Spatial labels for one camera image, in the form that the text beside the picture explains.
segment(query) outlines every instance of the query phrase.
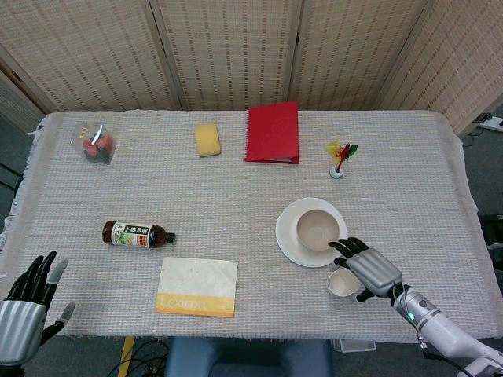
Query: sponge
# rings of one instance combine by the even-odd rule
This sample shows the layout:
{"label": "sponge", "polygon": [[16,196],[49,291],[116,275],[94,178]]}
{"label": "sponge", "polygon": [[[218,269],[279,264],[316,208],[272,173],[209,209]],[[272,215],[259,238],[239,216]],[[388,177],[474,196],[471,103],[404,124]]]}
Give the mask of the sponge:
{"label": "sponge", "polygon": [[196,141],[199,157],[220,154],[220,141],[216,123],[201,123],[196,126]]}

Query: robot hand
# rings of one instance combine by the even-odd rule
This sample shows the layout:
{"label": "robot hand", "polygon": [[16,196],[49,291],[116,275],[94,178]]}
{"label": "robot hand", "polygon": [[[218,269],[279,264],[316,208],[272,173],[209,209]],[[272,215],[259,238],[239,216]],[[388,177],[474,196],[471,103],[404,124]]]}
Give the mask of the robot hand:
{"label": "robot hand", "polygon": [[46,258],[38,256],[0,302],[0,369],[2,365],[19,366],[29,361],[72,316],[75,304],[71,302],[54,325],[43,328],[57,284],[68,265],[67,259],[62,260],[47,279],[55,258],[56,251]]}
{"label": "robot hand", "polygon": [[357,301],[364,302],[373,297],[389,297],[393,300],[392,289],[396,284],[402,284],[402,273],[379,251],[369,248],[358,238],[329,243],[337,249],[344,258],[336,258],[336,265],[350,269],[365,285],[365,290],[357,296]]}

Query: yellow flower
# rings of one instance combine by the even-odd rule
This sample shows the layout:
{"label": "yellow flower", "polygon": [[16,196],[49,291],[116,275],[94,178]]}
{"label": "yellow flower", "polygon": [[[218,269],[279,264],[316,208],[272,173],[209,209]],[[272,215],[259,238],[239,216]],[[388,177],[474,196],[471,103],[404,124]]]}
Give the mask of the yellow flower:
{"label": "yellow flower", "polygon": [[327,153],[332,157],[332,161],[339,166],[340,164],[340,153],[343,148],[339,145],[338,141],[330,141],[329,145],[325,149]]}

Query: white plate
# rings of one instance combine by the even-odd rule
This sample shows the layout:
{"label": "white plate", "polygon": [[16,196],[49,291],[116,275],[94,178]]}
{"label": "white plate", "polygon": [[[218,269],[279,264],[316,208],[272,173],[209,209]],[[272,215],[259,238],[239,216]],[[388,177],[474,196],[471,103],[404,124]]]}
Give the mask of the white plate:
{"label": "white plate", "polygon": [[327,251],[312,251],[297,238],[297,221],[309,210],[329,212],[339,224],[339,238],[347,238],[347,228],[339,211],[329,202],[316,198],[302,198],[288,205],[276,221],[276,240],[283,254],[303,267],[323,267],[340,256],[334,248]]}

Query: bottle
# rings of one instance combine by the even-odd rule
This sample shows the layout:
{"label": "bottle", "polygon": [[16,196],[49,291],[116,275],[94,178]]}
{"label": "bottle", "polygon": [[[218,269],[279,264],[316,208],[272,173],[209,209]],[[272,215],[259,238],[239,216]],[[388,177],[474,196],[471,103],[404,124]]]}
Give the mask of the bottle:
{"label": "bottle", "polygon": [[166,232],[158,225],[143,225],[133,222],[107,221],[103,227],[103,241],[112,245],[135,247],[161,247],[176,243],[174,233]]}

